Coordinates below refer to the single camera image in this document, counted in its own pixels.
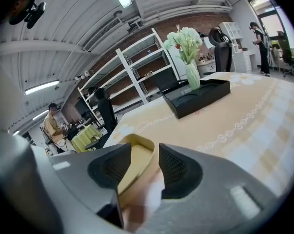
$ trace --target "green vase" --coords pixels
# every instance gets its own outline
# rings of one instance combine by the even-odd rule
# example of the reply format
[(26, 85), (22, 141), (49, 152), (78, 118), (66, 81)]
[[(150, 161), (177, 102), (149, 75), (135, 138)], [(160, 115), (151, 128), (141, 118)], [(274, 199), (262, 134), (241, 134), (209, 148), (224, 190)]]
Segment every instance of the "green vase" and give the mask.
[(192, 90), (200, 87), (200, 74), (196, 66), (194, 66), (192, 63), (186, 65), (186, 75)]

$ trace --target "beige tablecloth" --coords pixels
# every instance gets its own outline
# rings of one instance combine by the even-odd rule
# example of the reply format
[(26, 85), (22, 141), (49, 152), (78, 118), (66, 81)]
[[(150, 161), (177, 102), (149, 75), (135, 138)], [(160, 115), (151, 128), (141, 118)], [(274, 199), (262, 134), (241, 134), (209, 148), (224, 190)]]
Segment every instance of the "beige tablecloth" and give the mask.
[[(294, 178), (294, 84), (257, 75), (215, 73), (204, 79), (230, 80), (231, 93), (181, 119), (163, 98), (126, 113), (105, 146), (130, 133), (231, 160), (277, 196)], [(161, 171), (123, 211), (135, 230), (160, 203)]]
[(102, 134), (92, 125), (88, 125), (71, 140), (71, 143), (78, 153), (87, 152), (89, 150), (85, 150), (85, 146), (94, 141), (94, 136), (101, 137)]

